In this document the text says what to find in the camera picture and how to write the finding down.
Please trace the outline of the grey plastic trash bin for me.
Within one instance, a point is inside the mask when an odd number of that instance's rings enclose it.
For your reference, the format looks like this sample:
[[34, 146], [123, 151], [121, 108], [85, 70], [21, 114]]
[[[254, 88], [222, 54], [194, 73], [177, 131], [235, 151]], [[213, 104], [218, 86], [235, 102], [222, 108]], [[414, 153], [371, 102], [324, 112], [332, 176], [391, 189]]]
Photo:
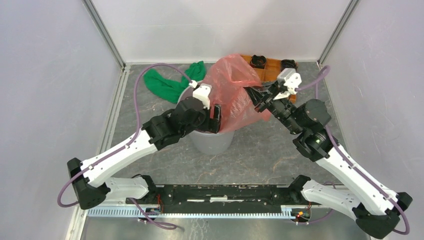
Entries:
[[193, 145], [201, 153], [206, 155], [218, 155], [225, 152], [233, 142], [235, 131], [229, 132], [203, 132], [193, 131], [188, 134]]

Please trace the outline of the red plastic trash bag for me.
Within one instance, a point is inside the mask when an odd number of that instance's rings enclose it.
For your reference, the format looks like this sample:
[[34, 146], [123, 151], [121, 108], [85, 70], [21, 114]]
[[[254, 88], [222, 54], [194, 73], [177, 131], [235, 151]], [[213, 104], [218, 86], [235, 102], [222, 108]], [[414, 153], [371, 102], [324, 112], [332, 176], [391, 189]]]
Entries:
[[203, 84], [212, 87], [209, 99], [211, 105], [221, 106], [219, 133], [228, 133], [254, 124], [269, 121], [268, 110], [255, 111], [253, 101], [245, 88], [260, 87], [262, 82], [256, 71], [240, 54], [220, 58], [206, 73]]

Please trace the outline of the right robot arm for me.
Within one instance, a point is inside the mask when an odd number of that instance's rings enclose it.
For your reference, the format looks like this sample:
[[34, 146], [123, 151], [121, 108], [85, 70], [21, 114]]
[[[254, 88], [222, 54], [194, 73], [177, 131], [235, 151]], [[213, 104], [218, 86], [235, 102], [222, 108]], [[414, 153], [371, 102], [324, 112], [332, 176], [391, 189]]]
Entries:
[[399, 222], [408, 221], [405, 212], [412, 197], [385, 187], [346, 152], [331, 134], [331, 116], [323, 101], [313, 98], [297, 107], [278, 97], [283, 89], [273, 83], [265, 90], [246, 87], [245, 91], [257, 112], [269, 111], [295, 135], [293, 144], [303, 157], [326, 169], [348, 189], [342, 192], [300, 175], [290, 184], [289, 199], [295, 204], [308, 201], [340, 212], [376, 239], [395, 233]]

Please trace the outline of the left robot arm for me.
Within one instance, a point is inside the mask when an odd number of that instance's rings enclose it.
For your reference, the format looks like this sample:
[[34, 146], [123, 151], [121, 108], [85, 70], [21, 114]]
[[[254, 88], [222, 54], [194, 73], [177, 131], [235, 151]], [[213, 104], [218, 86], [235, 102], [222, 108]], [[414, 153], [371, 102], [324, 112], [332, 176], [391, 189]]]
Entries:
[[152, 179], [147, 175], [135, 178], [114, 178], [113, 175], [145, 156], [176, 144], [193, 131], [216, 134], [221, 127], [221, 106], [205, 108], [195, 97], [187, 97], [175, 108], [166, 110], [142, 124], [126, 140], [86, 160], [76, 157], [67, 162], [70, 180], [82, 210], [94, 208], [105, 200], [140, 199], [145, 204], [157, 198]]

